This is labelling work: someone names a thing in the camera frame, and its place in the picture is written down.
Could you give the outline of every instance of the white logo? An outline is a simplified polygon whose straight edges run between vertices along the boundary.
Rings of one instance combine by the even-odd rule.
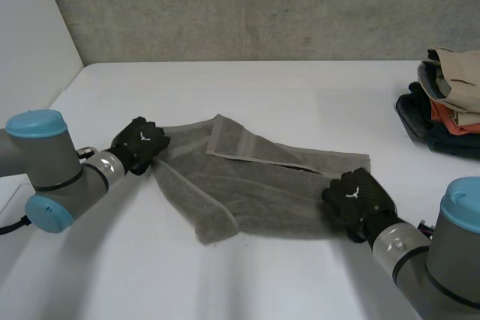
[[[360,187],[357,187],[357,191],[355,191],[352,195],[346,194],[345,197],[346,198],[358,199],[359,198],[359,191],[360,191]]]
[[[145,138],[145,137],[143,136],[143,132],[140,131],[140,140],[144,140],[144,141],[146,141],[146,142],[149,142],[151,139]]]

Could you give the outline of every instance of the blue joint cap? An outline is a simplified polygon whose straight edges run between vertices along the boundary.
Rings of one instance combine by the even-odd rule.
[[[25,214],[31,223],[45,232],[58,234],[74,223],[74,218],[59,203],[42,195],[32,195],[25,204]]]
[[[5,130],[17,138],[50,138],[67,131],[62,114],[56,110],[33,110],[15,115],[7,121]]]
[[[480,234],[480,177],[451,182],[442,198],[440,210],[455,225]]]

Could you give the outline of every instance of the folded clothes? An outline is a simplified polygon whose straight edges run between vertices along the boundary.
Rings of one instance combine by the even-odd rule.
[[[454,111],[456,125],[480,123],[480,50],[429,49],[418,80],[432,100]]]
[[[153,173],[204,244],[240,231],[301,239],[339,234],[321,193],[342,173],[370,168],[368,155],[275,144],[222,115],[164,130],[171,142]]]
[[[431,99],[430,104],[432,108],[431,119],[443,123],[450,134],[465,135],[471,133],[480,133],[480,124],[464,125],[459,127],[453,121],[453,110]]]
[[[480,159],[480,134],[450,134],[443,123],[431,120],[431,102],[420,84],[410,84],[409,90],[410,94],[398,98],[395,108],[414,141],[428,144],[432,151]]]

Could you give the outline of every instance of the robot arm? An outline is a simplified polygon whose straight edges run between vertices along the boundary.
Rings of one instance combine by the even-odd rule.
[[[364,169],[324,190],[322,206],[373,256],[424,320],[480,319],[480,178],[450,184],[433,240],[397,216],[395,204]]]
[[[46,232],[62,232],[128,172],[143,174],[169,142],[155,123],[136,118],[110,148],[80,155],[59,112],[38,110],[12,117],[0,130],[0,177],[26,173],[35,189],[25,204],[26,216],[13,227],[32,222]],[[88,159],[81,163],[80,157]]]

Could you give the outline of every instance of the white table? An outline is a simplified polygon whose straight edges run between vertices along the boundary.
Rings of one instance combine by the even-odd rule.
[[[449,182],[480,169],[408,138],[393,104],[417,63],[96,64],[52,108],[77,148],[108,147],[138,115],[169,126],[221,113],[276,142],[367,153],[400,215],[434,223]],[[1,222],[31,193],[21,186]],[[204,247],[150,174],[127,176],[63,234],[0,237],[0,254],[0,319],[416,318],[366,244],[237,235]]]

